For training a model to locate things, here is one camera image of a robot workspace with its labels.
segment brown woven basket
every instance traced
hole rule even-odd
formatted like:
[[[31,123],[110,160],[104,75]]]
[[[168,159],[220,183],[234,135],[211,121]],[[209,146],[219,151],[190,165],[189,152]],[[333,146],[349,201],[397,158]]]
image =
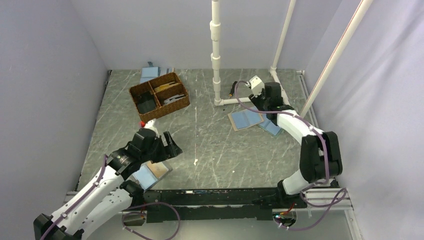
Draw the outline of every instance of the brown woven basket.
[[[176,82],[177,84],[172,85],[171,87],[159,92],[154,91],[155,88],[172,82]],[[140,101],[140,95],[146,92],[150,92],[152,95],[154,95],[156,109],[153,111],[149,111],[145,114],[142,114],[137,110],[140,119],[145,123],[152,119],[158,119],[160,117],[163,117],[167,114],[183,109],[190,105],[189,93],[187,92],[187,89],[184,87],[183,83],[175,72],[170,72],[168,74],[154,78],[148,82],[144,82],[130,87],[129,94],[132,97],[132,101],[134,102],[136,109],[137,104]],[[164,104],[164,101],[166,99],[180,94],[184,94],[184,97],[166,105]]]

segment gray marble table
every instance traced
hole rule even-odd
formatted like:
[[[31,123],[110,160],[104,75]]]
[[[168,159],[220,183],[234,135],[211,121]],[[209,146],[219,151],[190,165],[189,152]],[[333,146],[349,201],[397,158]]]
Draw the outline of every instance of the gray marble table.
[[[184,69],[176,73],[189,92],[190,105],[159,118],[157,124],[160,131],[171,133],[183,153],[168,160],[173,171],[155,189],[273,187],[296,171],[300,145],[285,131],[274,137],[259,126],[233,130],[227,115],[243,108],[232,104],[223,110],[223,106],[214,105],[212,69]],[[138,130],[140,118],[129,88],[139,83],[140,74],[139,70],[112,71],[78,190],[94,177],[103,155],[125,146]],[[247,81],[254,75],[264,82],[272,81],[267,69],[222,69],[221,95],[228,96],[234,81]],[[281,69],[277,75],[291,105],[299,111],[306,99],[296,71]],[[241,87],[241,97],[249,94],[248,88]]]

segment white wall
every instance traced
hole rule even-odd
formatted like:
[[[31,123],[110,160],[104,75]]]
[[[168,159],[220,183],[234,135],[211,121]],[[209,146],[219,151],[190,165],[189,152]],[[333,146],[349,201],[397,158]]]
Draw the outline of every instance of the white wall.
[[[355,2],[340,4],[310,60],[309,89]],[[339,181],[366,240],[424,239],[423,33],[423,1],[374,0],[314,103],[320,126],[338,134]]]
[[[110,69],[211,68],[210,0],[72,0]],[[221,67],[269,68],[290,0],[222,0]],[[305,69],[341,0],[298,0],[279,68]]]
[[[0,0],[0,239],[77,183],[106,67],[70,1]]]

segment purple cable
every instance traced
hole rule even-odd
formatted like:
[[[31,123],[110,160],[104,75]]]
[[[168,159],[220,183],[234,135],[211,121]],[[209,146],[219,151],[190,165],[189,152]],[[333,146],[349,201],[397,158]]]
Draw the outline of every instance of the purple cable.
[[[106,160],[108,159],[108,156],[105,154],[104,155],[104,159],[103,159],[103,163],[101,165],[100,168],[100,174],[98,175],[97,180],[95,181],[95,183],[99,183],[100,180],[103,178],[103,175],[105,174],[105,170],[106,170]],[[63,213],[68,215],[70,212],[72,212],[72,210],[75,209],[76,206],[78,206],[86,197],[88,197],[93,190],[96,188],[96,185],[93,183],[93,185],[88,189],[88,191],[86,191],[78,200],[76,200],[68,209],[66,209]],[[62,220],[64,219],[64,217],[62,216],[62,214],[56,219],[56,221],[54,221],[48,228],[47,230],[43,233],[43,235],[41,236],[40,240],[44,240],[47,235],[50,233],[50,231],[57,226]]]
[[[324,140],[324,138],[323,138],[323,136],[321,136],[321,134],[317,131],[317,130],[315,130],[313,127],[311,127],[312,125],[308,122],[308,121],[306,121],[305,119],[303,119],[302,117],[300,117],[299,115],[295,115],[295,114],[292,114],[292,113],[289,113],[289,112],[286,112],[286,111],[260,111],[260,110],[255,110],[255,109],[251,109],[251,108],[249,108],[248,106],[246,106],[244,103],[242,103],[242,101],[240,101],[240,98],[239,98],[239,94],[238,94],[238,88],[239,88],[239,84],[240,83],[245,83],[245,84],[247,84],[248,82],[246,82],[246,81],[238,81],[236,84],[235,84],[235,89],[234,89],[234,96],[235,96],[235,99],[237,99],[237,102],[243,107],[243,108],[245,108],[245,109],[247,109],[247,110],[249,110],[249,111],[252,111],[252,112],[255,112],[255,113],[258,113],[258,114],[284,114],[284,115],[289,115],[289,116],[292,116],[292,117],[294,117],[294,118],[296,118],[296,119],[298,119],[298,120],[300,120],[300,121],[302,121],[306,126],[308,126],[309,128],[310,128],[310,130],[319,138],[319,141],[321,142],[321,145],[322,145],[322,150],[323,150],[323,153],[324,153],[324,167],[325,167],[325,181],[323,181],[323,182],[320,182],[320,181],[317,181],[317,182],[315,182],[314,184],[311,184],[310,186],[308,186],[308,187],[306,187],[305,189],[303,189],[302,191],[304,192],[304,191],[306,191],[306,190],[309,190],[309,189],[311,189],[311,188],[313,188],[313,187],[315,187],[316,185],[323,185],[323,184],[327,184],[329,181],[330,181],[330,171],[329,171],[329,158],[328,158],[328,153],[327,153],[327,145],[326,145],[326,141]],[[338,198],[338,196],[339,196],[339,194],[341,193],[341,192],[344,192],[343,193],[343,196],[341,196],[340,197],[340,199],[337,199]],[[328,203],[328,204],[323,204],[323,205],[316,205],[316,204],[313,204],[313,203],[310,203],[304,196],[303,196],[303,194],[300,194],[300,198],[305,202],[305,203],[307,203],[308,205],[310,205],[310,206],[312,206],[312,207],[316,207],[316,208],[324,208],[324,207],[327,207],[327,209],[325,210],[325,212],[322,214],[322,216],[314,223],[314,224],[312,224],[312,225],[310,225],[310,226],[308,226],[308,227],[302,227],[302,228],[289,228],[289,227],[287,227],[287,230],[291,230],[291,231],[304,231],[304,230],[309,230],[309,229],[311,229],[311,228],[313,228],[313,227],[315,227],[316,225],[318,225],[323,219],[324,219],[324,217],[327,215],[327,213],[330,211],[330,208],[333,206],[333,205],[335,205],[335,204],[337,204],[337,203],[339,203],[340,201],[342,201],[344,198],[345,198],[345,196],[346,196],[346,194],[347,194],[348,192],[347,192],[347,189],[344,187],[344,188],[342,188],[342,189],[340,189],[337,193],[336,193],[336,195],[333,197],[333,199],[332,199],[332,201],[330,202],[330,203]]]
[[[146,204],[138,205],[138,206],[132,206],[132,207],[127,208],[126,210],[143,208],[143,207],[150,206],[150,205],[164,205],[164,206],[170,207],[170,208],[174,211],[174,213],[176,214],[176,218],[178,219],[178,226],[176,227],[176,230],[175,230],[175,232],[172,234],[172,236],[168,237],[168,238],[167,238],[167,239],[165,239],[165,240],[171,240],[171,239],[173,239],[173,238],[177,235],[178,231],[180,230],[181,218],[180,218],[180,215],[178,214],[177,210],[176,210],[176,209],[175,209],[172,205],[170,205],[170,204],[168,204],[168,203],[166,203],[166,202],[158,201],[158,202],[150,202],[150,203],[146,203]],[[148,237],[146,237],[146,236],[144,236],[144,235],[141,235],[140,233],[138,233],[138,232],[136,232],[136,231],[132,230],[131,228],[129,228],[129,227],[127,227],[127,226],[125,226],[125,224],[124,224],[124,220],[125,220],[125,218],[126,218],[126,217],[128,217],[129,215],[134,215],[134,214],[139,215],[140,213],[139,213],[139,212],[129,212],[129,213],[127,213],[127,214],[123,215],[123,216],[122,216],[122,226],[123,226],[123,227],[124,227],[127,231],[129,231],[129,232],[131,232],[131,233],[133,233],[133,234],[135,234],[135,235],[139,236],[140,238],[143,238],[143,239],[145,239],[145,240],[153,240],[153,239],[148,238]]]

